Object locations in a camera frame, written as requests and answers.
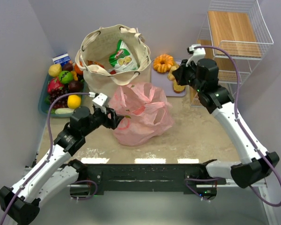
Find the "small round bun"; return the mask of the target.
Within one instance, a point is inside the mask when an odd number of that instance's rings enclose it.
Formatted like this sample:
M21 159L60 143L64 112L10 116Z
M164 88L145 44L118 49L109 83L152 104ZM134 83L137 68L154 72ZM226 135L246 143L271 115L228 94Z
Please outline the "small round bun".
M172 67L170 68L170 71L169 71L169 73L168 73L168 75L167 75L167 78L168 78L170 81L174 81L174 80L175 80L175 77L174 77L174 75L173 75L173 72L176 71L178 68L179 68L179 66L172 66Z

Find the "pink plastic grocery bag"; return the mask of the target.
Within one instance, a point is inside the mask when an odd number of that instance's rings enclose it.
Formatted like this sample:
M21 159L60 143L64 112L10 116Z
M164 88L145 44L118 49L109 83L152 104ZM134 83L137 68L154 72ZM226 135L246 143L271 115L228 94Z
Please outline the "pink plastic grocery bag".
M174 125L164 90L148 82L119 86L109 106L124 116L113 135L125 146L144 144Z

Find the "large red cookie bag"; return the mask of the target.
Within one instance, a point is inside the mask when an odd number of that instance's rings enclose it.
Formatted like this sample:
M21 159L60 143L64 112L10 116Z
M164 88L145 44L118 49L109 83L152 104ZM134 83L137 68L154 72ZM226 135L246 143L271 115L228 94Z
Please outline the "large red cookie bag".
M87 60L87 66L90 70L98 70L98 68L105 69L104 65L102 65L101 63L99 63L97 61L93 61L93 60Z

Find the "green white chips bag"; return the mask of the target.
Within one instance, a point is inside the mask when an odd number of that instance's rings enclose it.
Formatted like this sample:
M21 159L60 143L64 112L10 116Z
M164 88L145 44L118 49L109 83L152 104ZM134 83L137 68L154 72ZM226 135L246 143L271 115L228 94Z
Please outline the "green white chips bag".
M122 73L134 71L139 68L138 63L132 52L123 40L119 40L115 53L109 56L109 63L116 71Z

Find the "cream canvas tote bag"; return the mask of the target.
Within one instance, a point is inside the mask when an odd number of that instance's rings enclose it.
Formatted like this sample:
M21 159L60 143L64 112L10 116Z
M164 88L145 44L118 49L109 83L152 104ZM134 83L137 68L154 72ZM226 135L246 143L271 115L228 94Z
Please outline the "cream canvas tote bag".
M75 57L90 91L113 96L116 89L151 81L150 49L136 28L99 28L83 40Z

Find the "brown bread slice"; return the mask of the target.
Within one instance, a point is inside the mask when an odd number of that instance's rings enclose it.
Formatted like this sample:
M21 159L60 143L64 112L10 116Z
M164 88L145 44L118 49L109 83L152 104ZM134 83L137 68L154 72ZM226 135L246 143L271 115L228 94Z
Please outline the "brown bread slice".
M173 90L175 93L181 93L185 90L185 86L181 86L176 80L173 81Z

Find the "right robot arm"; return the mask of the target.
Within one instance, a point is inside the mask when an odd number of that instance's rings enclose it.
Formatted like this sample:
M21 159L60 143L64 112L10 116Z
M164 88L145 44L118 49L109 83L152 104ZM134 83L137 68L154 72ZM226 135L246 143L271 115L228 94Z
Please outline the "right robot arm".
M219 84L219 68L212 59L197 63L182 60L173 75L179 85L189 85L198 93L200 103L221 124L234 144L240 162L212 161L206 165L210 177L232 179L239 187L246 188L267 177L280 158L269 152L248 128L231 93Z

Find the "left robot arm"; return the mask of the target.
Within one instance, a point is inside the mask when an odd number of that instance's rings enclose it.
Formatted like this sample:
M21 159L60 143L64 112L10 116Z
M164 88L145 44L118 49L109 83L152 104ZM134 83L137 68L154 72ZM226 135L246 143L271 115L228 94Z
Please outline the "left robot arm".
M0 189L3 217L10 216L19 225L30 224L47 197L78 180L83 166L78 160L66 166L57 178L53 174L85 144L85 137L100 126L116 129L123 118L108 107L95 107L93 113L86 106L75 109L56 139L50 140L46 155L12 187Z

